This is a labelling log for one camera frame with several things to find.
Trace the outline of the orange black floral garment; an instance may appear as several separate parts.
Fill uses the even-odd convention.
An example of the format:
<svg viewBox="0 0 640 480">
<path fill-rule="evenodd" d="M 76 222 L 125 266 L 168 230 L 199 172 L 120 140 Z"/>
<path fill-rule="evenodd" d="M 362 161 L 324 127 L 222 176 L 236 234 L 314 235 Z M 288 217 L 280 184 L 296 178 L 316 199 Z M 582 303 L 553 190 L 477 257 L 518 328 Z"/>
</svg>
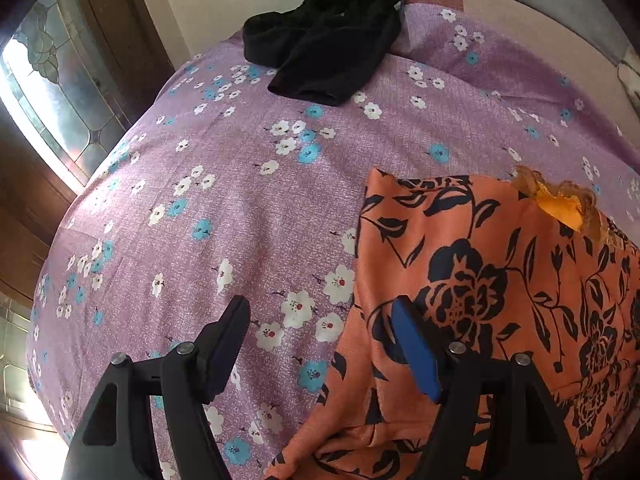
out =
<svg viewBox="0 0 640 480">
<path fill-rule="evenodd" d="M 639 251 L 582 188 L 482 176 L 402 180 L 375 169 L 357 230 L 355 302 L 317 405 L 270 479 L 405 479 L 435 425 L 392 319 L 407 296 L 449 342 L 528 354 L 583 477 L 639 414 Z"/>
</svg>

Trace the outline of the purple floral bed sheet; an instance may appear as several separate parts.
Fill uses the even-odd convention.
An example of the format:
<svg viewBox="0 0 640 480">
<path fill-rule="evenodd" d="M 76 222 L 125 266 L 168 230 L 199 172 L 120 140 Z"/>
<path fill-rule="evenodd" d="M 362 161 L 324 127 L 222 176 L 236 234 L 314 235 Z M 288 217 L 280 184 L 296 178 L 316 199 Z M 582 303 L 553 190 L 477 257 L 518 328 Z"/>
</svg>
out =
<svg viewBox="0 0 640 480">
<path fill-rule="evenodd" d="M 235 479 L 268 478 L 317 405 L 355 302 L 369 174 L 566 186 L 639 250 L 639 152 L 573 81 L 428 3 L 372 78 L 327 106 L 268 90 L 231 38 L 183 66 L 66 212 L 40 273 L 28 374 L 72 442 L 116 352 L 161 358 L 236 295 L 250 325 L 204 406 Z"/>
</svg>

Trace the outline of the stained glass window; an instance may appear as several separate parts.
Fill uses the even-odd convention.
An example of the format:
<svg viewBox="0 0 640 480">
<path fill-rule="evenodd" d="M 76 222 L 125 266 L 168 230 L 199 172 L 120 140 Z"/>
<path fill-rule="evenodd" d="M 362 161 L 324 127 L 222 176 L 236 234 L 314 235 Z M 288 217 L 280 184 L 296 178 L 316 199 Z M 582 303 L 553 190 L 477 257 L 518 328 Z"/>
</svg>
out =
<svg viewBox="0 0 640 480">
<path fill-rule="evenodd" d="M 131 125 L 79 0 L 37 0 L 28 10 L 1 49 L 1 99 L 75 194 Z"/>
</svg>

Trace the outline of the pink mattress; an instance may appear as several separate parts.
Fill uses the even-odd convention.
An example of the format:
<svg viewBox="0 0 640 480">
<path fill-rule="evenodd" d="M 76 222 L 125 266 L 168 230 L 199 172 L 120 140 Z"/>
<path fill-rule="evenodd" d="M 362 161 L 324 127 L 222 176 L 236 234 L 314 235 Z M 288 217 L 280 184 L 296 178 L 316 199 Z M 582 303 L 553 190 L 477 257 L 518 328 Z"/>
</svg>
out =
<svg viewBox="0 0 640 480">
<path fill-rule="evenodd" d="M 639 117 L 629 102 L 617 68 L 585 39 L 515 0 L 409 0 L 452 6 L 531 50 L 569 76 L 626 138 L 639 142 Z"/>
</svg>

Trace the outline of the black cloth garment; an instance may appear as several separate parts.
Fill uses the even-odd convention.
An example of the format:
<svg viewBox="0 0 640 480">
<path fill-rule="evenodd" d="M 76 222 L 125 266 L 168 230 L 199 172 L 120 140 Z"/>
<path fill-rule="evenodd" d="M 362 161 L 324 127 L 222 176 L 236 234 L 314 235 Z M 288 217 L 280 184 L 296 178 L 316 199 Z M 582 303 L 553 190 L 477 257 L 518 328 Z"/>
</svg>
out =
<svg viewBox="0 0 640 480">
<path fill-rule="evenodd" d="M 340 106 L 374 75 L 401 29 L 404 0 L 304 0 L 242 28 L 244 56 L 274 68 L 277 96 Z"/>
</svg>

